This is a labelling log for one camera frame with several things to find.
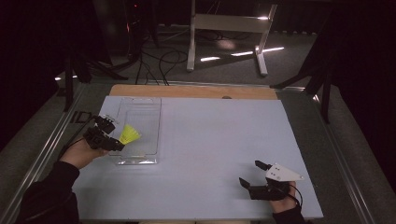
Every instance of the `black cable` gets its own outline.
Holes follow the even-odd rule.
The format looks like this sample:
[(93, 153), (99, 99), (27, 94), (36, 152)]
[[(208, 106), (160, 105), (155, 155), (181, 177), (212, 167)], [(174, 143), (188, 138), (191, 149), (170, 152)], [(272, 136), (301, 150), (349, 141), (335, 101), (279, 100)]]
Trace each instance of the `black cable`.
[(282, 189), (280, 189), (280, 188), (278, 188), (278, 187), (276, 187), (276, 186), (272, 186), (272, 187), (273, 187), (274, 189), (277, 189), (279, 192), (285, 194), (287, 197), (292, 198), (292, 199), (298, 204), (298, 206), (303, 207), (303, 195), (302, 195), (301, 192), (300, 192), (299, 190), (297, 190), (297, 188), (295, 188), (293, 185), (290, 185), (290, 184), (289, 184), (289, 186), (291, 186), (291, 187), (293, 187), (294, 189), (296, 189), (296, 191), (300, 194), (301, 202), (298, 201), (298, 199), (297, 199), (296, 197), (292, 196), (292, 195), (289, 194), (288, 192), (285, 192), (285, 191), (283, 191)]
[[(167, 48), (165, 48), (165, 49), (172, 49), (173, 51), (176, 51), (177, 53), (184, 54), (184, 55), (186, 56), (186, 58), (183, 59), (183, 60), (181, 60), (181, 61), (177, 61), (177, 62), (170, 62), (170, 61), (166, 61), (166, 60), (163, 59), (163, 62), (164, 62), (164, 63), (184, 63), (184, 62), (186, 62), (186, 61), (188, 60), (187, 53), (184, 52), (184, 51), (181, 51), (181, 50), (178, 50), (178, 49), (174, 49), (174, 48), (170, 48), (170, 47), (167, 47)], [(147, 52), (145, 52), (145, 51), (143, 51), (143, 53), (146, 54), (146, 55), (148, 55), (148, 56), (151, 57), (151, 58), (154, 58), (154, 59), (157, 59), (157, 60), (160, 60), (160, 59), (161, 59), (161, 57), (158, 58), (158, 57), (156, 57), (156, 56), (154, 56), (154, 55), (152, 55), (152, 54), (149, 54), (149, 53), (147, 53)]]
[(303, 194), (301, 194), (301, 192), (296, 187), (294, 187), (293, 185), (289, 185), (289, 186), (291, 186), (292, 188), (294, 188), (298, 192), (298, 194), (300, 195), (300, 198), (301, 198), (300, 206), (303, 207)]
[(148, 74), (150, 74), (152, 76), (152, 78), (154, 78), (155, 82), (157, 82), (157, 85), (160, 85), (160, 83), (158, 82), (157, 78), (151, 73), (151, 71), (150, 71), (151, 67), (149, 66), (149, 64), (148, 63), (144, 63), (143, 61), (142, 61), (142, 64), (146, 67), (146, 70), (148, 70), (147, 73), (146, 73), (146, 83), (145, 84), (147, 84), (149, 82)]
[(73, 140), (77, 137), (77, 135), (82, 131), (82, 129), (84, 129), (84, 127), (93, 119), (96, 119), (97, 116), (92, 116), (91, 118), (87, 119), (82, 125), (81, 127), (79, 127), (79, 129), (73, 134), (73, 136), (69, 139), (69, 141), (67, 141), (67, 143), (64, 145), (64, 147), (62, 147), (61, 152), (58, 155), (58, 160), (62, 157), (62, 155), (66, 152), (66, 150), (68, 148), (70, 148), (71, 146), (73, 146), (76, 142), (80, 141), (81, 139), (77, 140), (76, 142), (73, 142)]
[[(200, 33), (210, 33), (210, 34), (214, 34), (216, 37), (210, 38), (210, 37), (207, 37), (205, 35), (199, 35)], [(201, 37), (202, 39), (207, 40), (207, 41), (217, 41), (217, 40), (221, 40), (222, 34), (221, 34), (221, 32), (215, 31), (215, 30), (199, 30), (195, 34), (195, 36), (196, 37)]]
[(162, 67), (161, 67), (161, 64), (162, 64), (162, 62), (164, 62), (164, 57), (166, 56), (166, 55), (168, 55), (168, 54), (171, 54), (171, 53), (174, 53), (174, 52), (176, 52), (177, 53), (177, 61), (179, 61), (180, 60), (180, 51), (169, 51), (169, 52), (167, 52), (167, 53), (165, 53), (161, 58), (160, 58), (160, 62), (159, 62), (159, 68), (160, 68), (160, 72), (161, 72), (161, 74), (163, 75), (163, 81), (165, 82), (165, 85), (168, 85), (169, 86), (169, 83), (168, 83), (168, 81), (166, 80), (166, 75), (176, 66), (176, 63), (173, 63), (173, 65), (164, 73), (163, 72), (163, 69), (162, 69)]
[(135, 85), (137, 85), (137, 80), (138, 80), (139, 77), (140, 77), (140, 71), (141, 71), (141, 69), (142, 69), (142, 64), (143, 64), (143, 54), (140, 54), (139, 61), (140, 61), (139, 69), (137, 70), (136, 80), (134, 81), (134, 84), (135, 84)]
[(159, 42), (164, 42), (166, 40), (169, 40), (169, 39), (172, 39), (172, 38), (175, 38), (175, 37), (177, 37), (179, 35), (184, 35), (184, 34), (188, 34), (189, 35), (190, 34), (190, 29), (186, 29), (184, 31), (175, 31), (175, 32), (159, 32), (158, 35), (165, 35), (165, 36), (171, 35), (171, 36), (169, 36), (169, 37), (167, 37), (165, 39), (159, 40)]

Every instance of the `black sleeve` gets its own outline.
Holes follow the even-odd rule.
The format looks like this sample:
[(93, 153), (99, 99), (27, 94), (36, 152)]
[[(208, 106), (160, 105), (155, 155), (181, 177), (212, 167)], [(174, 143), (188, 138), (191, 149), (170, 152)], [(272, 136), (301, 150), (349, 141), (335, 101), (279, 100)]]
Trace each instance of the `black sleeve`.
[(281, 213), (273, 213), (273, 218), (276, 224), (305, 224), (300, 206)]
[(79, 176), (75, 166), (57, 161), (49, 175), (23, 194), (16, 223), (77, 223), (78, 208), (72, 186)]

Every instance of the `cable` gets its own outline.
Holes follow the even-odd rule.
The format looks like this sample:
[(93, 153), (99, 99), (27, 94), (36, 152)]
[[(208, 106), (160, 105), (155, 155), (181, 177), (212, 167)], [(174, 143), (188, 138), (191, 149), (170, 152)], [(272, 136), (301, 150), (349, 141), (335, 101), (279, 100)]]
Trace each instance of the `cable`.
[(186, 30), (184, 30), (184, 31), (177, 32), (175, 35), (171, 35), (171, 36), (169, 36), (169, 37), (167, 37), (167, 38), (165, 38), (165, 39), (159, 40), (159, 41), (160, 41), (160, 42), (164, 42), (164, 41), (166, 41), (166, 40), (170, 40), (170, 39), (172, 39), (172, 38), (175, 38), (175, 37), (177, 37), (177, 36), (179, 36), (179, 35), (183, 35), (183, 34), (189, 32), (189, 31), (190, 31), (190, 29), (186, 29)]
[[(199, 35), (200, 33), (210, 33), (210, 34), (214, 34), (215, 37), (207, 37), (205, 35)], [(195, 34), (196, 37), (201, 37), (204, 40), (207, 41), (217, 41), (217, 40), (222, 40), (222, 33), (216, 30), (199, 30), (198, 32), (196, 32)]]
[(81, 139), (77, 140), (76, 142), (74, 142), (72, 144), (72, 141), (77, 137), (77, 135), (81, 132), (81, 130), (93, 119), (97, 118), (97, 116), (92, 116), (91, 118), (87, 119), (82, 125), (81, 127), (79, 127), (79, 129), (73, 134), (73, 136), (69, 139), (69, 141), (67, 141), (67, 143), (64, 145), (64, 147), (62, 147), (61, 152), (58, 155), (58, 160), (62, 157), (62, 155), (66, 152), (66, 150), (68, 148), (70, 148), (71, 146), (73, 146), (75, 143), (77, 143), (78, 141), (80, 141)]
[(140, 57), (139, 57), (139, 61), (140, 61), (139, 69), (137, 70), (136, 80), (134, 81), (134, 84), (135, 84), (135, 85), (137, 85), (137, 80), (138, 80), (139, 77), (140, 77), (140, 70), (142, 69), (142, 64), (143, 64), (142, 57), (143, 57), (143, 54), (140, 54)]
[(298, 194), (300, 195), (300, 198), (301, 198), (301, 202), (299, 203), (299, 205), (301, 206), (301, 207), (303, 207), (303, 195), (301, 194), (301, 192), (296, 188), (296, 187), (294, 187), (293, 185), (289, 185), (290, 187), (292, 187), (292, 188), (294, 188), (297, 192), (298, 192)]
[[(148, 55), (149, 57), (157, 59), (159, 61), (158, 66), (159, 66), (159, 69), (160, 69), (160, 72), (161, 72), (161, 76), (163, 77), (163, 84), (165, 86), (169, 86), (169, 82), (166, 79), (166, 75), (169, 74), (169, 72), (172, 69), (174, 69), (178, 63), (186, 62), (188, 60), (188, 55), (187, 55), (186, 52), (177, 50), (177, 49), (172, 48), (172, 47), (161, 47), (160, 49), (170, 49), (170, 51), (165, 52), (161, 57), (157, 57), (157, 56), (152, 55), (150, 53), (147, 53), (147, 52), (145, 52), (143, 50), (142, 50), (142, 54)], [(177, 53), (177, 59), (175, 61), (165, 60), (165, 57), (168, 56), (169, 54), (172, 54), (172, 53)], [(171, 65), (171, 67), (169, 69), (167, 69), (164, 72), (163, 71), (163, 63), (170, 63), (172, 65)], [(157, 82), (157, 84), (160, 85), (160, 83), (158, 82), (157, 78), (151, 73), (149, 65), (147, 63), (143, 62), (143, 57), (142, 57), (142, 60), (141, 60), (141, 64), (143, 64), (146, 67), (146, 69), (148, 70), (148, 72), (146, 73), (146, 84), (149, 82), (149, 75), (151, 75), (154, 78), (154, 80)]]
[(301, 194), (301, 192), (295, 188), (293, 185), (289, 184), (290, 187), (293, 187), (294, 189), (296, 189), (296, 191), (300, 194), (300, 198), (301, 198), (301, 202), (298, 201), (298, 199), (294, 196), (292, 196), (291, 194), (289, 194), (288, 192), (283, 191), (282, 189), (276, 187), (276, 186), (272, 186), (274, 189), (277, 189), (279, 192), (285, 194), (287, 197), (292, 198), (300, 207), (303, 207), (303, 195)]

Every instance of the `white stand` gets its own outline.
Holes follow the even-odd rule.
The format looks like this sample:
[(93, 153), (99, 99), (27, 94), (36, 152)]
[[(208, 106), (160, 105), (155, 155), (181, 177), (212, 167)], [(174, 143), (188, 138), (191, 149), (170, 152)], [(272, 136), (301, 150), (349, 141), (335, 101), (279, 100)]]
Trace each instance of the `white stand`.
[(195, 29), (206, 30), (223, 30), (223, 31), (236, 31), (236, 32), (251, 32), (262, 33), (259, 46), (256, 46), (255, 53), (259, 63), (260, 74), (267, 76), (267, 68), (265, 66), (262, 50), (264, 49), (265, 41), (271, 23), (275, 15), (276, 5), (271, 6), (268, 19), (258, 19), (254, 17), (239, 17), (239, 16), (222, 16), (210, 14), (196, 14), (195, 13), (195, 0), (191, 0), (191, 40), (189, 48), (189, 58), (187, 61), (187, 71), (194, 70), (195, 62)]

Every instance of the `transparent box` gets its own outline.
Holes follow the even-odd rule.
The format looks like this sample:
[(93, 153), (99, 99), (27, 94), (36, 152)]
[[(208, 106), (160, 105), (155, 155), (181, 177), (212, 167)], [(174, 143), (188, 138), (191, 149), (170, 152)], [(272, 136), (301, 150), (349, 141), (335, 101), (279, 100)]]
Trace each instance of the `transparent box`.
[(125, 124), (134, 127), (140, 138), (127, 144), (122, 151), (111, 151), (109, 156), (118, 165), (138, 165), (158, 163), (158, 144), (161, 119), (161, 98), (125, 97), (120, 110), (113, 137), (121, 136)]

